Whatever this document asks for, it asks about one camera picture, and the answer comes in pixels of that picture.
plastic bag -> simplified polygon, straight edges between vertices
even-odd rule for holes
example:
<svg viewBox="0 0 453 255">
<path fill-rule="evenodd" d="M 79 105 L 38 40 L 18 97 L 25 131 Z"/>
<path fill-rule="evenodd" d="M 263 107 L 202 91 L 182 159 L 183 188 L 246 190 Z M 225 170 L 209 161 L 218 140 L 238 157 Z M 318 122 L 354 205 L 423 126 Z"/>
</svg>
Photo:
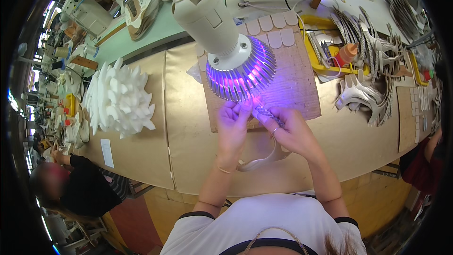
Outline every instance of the plastic bag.
<svg viewBox="0 0 453 255">
<path fill-rule="evenodd" d="M 190 67 L 189 70 L 186 71 L 186 73 L 189 74 L 190 76 L 192 76 L 195 79 L 195 81 L 202 84 L 200 66 L 198 66 L 198 62 L 195 63 L 192 67 Z"/>
<path fill-rule="evenodd" d="M 412 48 L 412 52 L 414 53 L 415 59 L 417 61 L 419 71 L 434 70 L 434 52 L 429 49 L 426 44 L 421 44 Z"/>
</svg>

hand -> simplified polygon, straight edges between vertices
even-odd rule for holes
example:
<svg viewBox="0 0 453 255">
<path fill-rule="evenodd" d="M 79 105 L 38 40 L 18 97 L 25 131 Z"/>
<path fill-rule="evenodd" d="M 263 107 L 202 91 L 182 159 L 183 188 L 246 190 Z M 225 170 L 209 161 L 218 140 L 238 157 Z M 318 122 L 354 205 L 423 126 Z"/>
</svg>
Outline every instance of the hand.
<svg viewBox="0 0 453 255">
<path fill-rule="evenodd" d="M 251 99 L 243 105 L 227 101 L 219 110 L 217 128 L 219 132 L 217 165 L 233 172 L 238 166 L 246 141 L 247 121 L 252 113 Z"/>
<path fill-rule="evenodd" d="M 55 141 L 54 146 L 50 152 L 50 156 L 54 158 L 58 164 L 63 164 L 63 153 L 58 150 L 57 142 Z"/>
<path fill-rule="evenodd" d="M 277 142 L 286 150 L 297 153 L 304 158 L 314 160 L 323 154 L 321 146 L 313 135 L 313 132 L 305 122 L 300 111 L 295 109 L 271 107 L 269 111 L 285 122 L 285 128 L 280 128 L 272 118 L 258 114 L 258 120 L 273 133 Z"/>
</svg>

yellow tray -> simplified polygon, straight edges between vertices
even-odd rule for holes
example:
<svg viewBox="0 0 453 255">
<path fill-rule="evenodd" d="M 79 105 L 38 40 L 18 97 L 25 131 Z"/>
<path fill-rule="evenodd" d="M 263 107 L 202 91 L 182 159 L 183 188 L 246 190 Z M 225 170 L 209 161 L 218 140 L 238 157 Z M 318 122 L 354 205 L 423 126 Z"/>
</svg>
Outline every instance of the yellow tray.
<svg viewBox="0 0 453 255">
<path fill-rule="evenodd" d="M 321 17 L 317 17 L 317 16 L 313 16 L 313 15 L 302 15 L 300 17 L 305 24 L 316 26 L 316 28 L 318 28 L 318 29 L 336 29 L 337 28 L 337 26 L 330 19 L 321 18 Z M 305 32 L 304 31 L 300 31 L 300 32 L 301 32 L 302 38 L 303 38 L 305 36 Z M 329 32 L 332 34 L 341 36 L 340 31 L 329 31 Z M 308 38 L 305 38 L 305 47 L 307 48 L 311 66 L 315 72 L 319 72 L 320 74 L 324 74 L 326 72 L 331 72 L 332 74 L 338 73 L 338 67 L 332 66 L 330 68 L 326 68 L 324 65 L 319 64 L 318 58 L 316 57 L 316 53 L 314 52 L 313 46 L 311 45 Z M 329 46 L 329 50 L 330 50 L 330 53 L 333 56 L 335 56 L 340 51 L 340 48 L 336 47 L 336 46 Z M 348 68 L 341 67 L 341 71 L 345 74 L 357 74 L 358 73 L 358 70 L 352 69 L 351 64 L 349 64 Z M 367 64 L 365 64 L 363 67 L 363 73 L 364 73 L 364 75 L 368 75 L 368 73 L 370 73 L 370 68 L 368 67 Z"/>
<path fill-rule="evenodd" d="M 68 114 L 68 116 L 69 117 L 73 117 L 74 116 L 74 112 L 75 112 L 75 108 L 76 108 L 76 106 L 75 106 L 76 105 L 76 98 L 71 93 L 67 94 L 66 98 L 71 101 L 71 105 L 69 106 L 69 114 Z"/>
<path fill-rule="evenodd" d="M 411 62 L 412 62 L 411 64 L 412 64 L 412 68 L 414 69 L 415 80 L 417 81 L 417 84 L 419 84 L 421 86 L 428 86 L 429 82 L 423 82 L 422 79 L 420 78 L 419 67 L 417 65 L 417 60 L 415 59 L 415 55 L 410 50 L 407 50 L 407 52 L 409 54 L 409 57 L 411 58 Z"/>
</svg>

necklace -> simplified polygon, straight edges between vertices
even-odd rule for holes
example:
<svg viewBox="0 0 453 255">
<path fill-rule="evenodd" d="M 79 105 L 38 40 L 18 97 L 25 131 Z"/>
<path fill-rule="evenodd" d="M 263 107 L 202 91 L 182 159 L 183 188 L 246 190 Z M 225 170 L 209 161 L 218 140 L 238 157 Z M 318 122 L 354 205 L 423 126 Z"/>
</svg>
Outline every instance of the necklace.
<svg viewBox="0 0 453 255">
<path fill-rule="evenodd" d="M 309 252 L 307 251 L 307 249 L 305 248 L 305 246 L 303 246 L 302 242 L 300 242 L 300 240 L 296 237 L 296 235 L 294 235 L 291 231 L 287 230 L 287 229 L 284 229 L 282 227 L 278 227 L 278 226 L 271 226 L 271 227 L 268 227 L 268 228 L 265 228 L 263 229 L 262 231 L 260 231 L 256 236 L 255 238 L 247 245 L 247 248 L 246 250 L 244 251 L 243 255 L 246 255 L 250 248 L 252 247 L 252 245 L 255 243 L 255 241 L 258 239 L 258 237 L 261 235 L 261 233 L 263 233 L 264 231 L 266 230 L 269 230 L 271 228 L 275 228 L 275 229 L 279 229 L 279 230 L 283 230 L 284 232 L 286 232 L 287 234 L 291 235 L 291 237 L 297 242 L 297 244 L 299 244 L 300 248 L 302 248 L 302 251 L 305 255 L 309 255 Z"/>
</svg>

